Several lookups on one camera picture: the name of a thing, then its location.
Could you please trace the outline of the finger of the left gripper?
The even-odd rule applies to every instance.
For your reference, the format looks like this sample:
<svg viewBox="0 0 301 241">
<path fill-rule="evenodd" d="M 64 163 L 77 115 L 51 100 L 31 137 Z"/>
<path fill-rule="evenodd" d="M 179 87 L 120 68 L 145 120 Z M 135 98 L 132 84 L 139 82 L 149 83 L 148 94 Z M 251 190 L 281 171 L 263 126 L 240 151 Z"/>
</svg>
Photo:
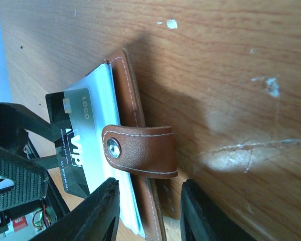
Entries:
<svg viewBox="0 0 301 241">
<path fill-rule="evenodd" d="M 28 132 L 53 141 L 51 125 L 21 104 L 0 102 L 0 177 L 12 187 L 0 189 L 0 212 L 22 208 L 45 198 L 58 216 L 65 215 L 65 201 L 51 181 L 49 169 L 58 167 L 55 155 L 29 158 L 24 152 L 30 143 Z"/>
</svg>

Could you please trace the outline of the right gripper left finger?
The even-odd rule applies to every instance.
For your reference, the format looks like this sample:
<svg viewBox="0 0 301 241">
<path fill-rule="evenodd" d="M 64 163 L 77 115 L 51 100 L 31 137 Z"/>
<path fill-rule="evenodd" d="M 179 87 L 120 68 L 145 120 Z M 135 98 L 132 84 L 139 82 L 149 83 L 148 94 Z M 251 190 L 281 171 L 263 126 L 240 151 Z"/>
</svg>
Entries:
<svg viewBox="0 0 301 241">
<path fill-rule="evenodd" d="M 120 214 L 119 181 L 108 178 L 65 217 L 35 240 L 116 240 Z"/>
</svg>

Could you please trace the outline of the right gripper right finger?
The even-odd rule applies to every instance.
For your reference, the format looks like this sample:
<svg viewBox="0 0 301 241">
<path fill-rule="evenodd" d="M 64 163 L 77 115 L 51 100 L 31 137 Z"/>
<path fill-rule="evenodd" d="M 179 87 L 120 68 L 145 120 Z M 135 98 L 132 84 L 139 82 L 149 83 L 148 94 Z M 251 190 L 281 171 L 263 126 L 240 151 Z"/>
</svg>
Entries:
<svg viewBox="0 0 301 241">
<path fill-rule="evenodd" d="M 181 189 L 181 240 L 255 240 L 230 219 L 193 180 Z"/>
</svg>

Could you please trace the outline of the brown leather card holder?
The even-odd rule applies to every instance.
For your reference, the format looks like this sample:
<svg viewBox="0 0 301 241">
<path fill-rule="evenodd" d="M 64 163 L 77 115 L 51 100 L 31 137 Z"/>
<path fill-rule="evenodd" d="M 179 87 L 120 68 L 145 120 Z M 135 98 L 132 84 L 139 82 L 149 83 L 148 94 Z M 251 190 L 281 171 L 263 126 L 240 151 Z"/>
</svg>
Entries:
<svg viewBox="0 0 301 241">
<path fill-rule="evenodd" d="M 166 240 L 155 180 L 178 174 L 172 128 L 145 125 L 126 49 L 113 53 L 67 90 L 81 88 L 90 93 L 103 178 L 119 181 L 123 224 L 146 240 Z"/>
</svg>

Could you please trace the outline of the black VIP credit card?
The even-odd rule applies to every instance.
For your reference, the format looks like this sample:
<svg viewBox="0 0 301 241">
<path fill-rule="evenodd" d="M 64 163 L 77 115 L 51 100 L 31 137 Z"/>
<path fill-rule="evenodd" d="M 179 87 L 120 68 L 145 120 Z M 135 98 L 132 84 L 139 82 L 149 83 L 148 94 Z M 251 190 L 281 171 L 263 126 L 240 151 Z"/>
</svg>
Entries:
<svg viewBox="0 0 301 241">
<path fill-rule="evenodd" d="M 89 90 L 50 93 L 46 103 L 64 190 L 86 198 L 104 180 Z"/>
</svg>

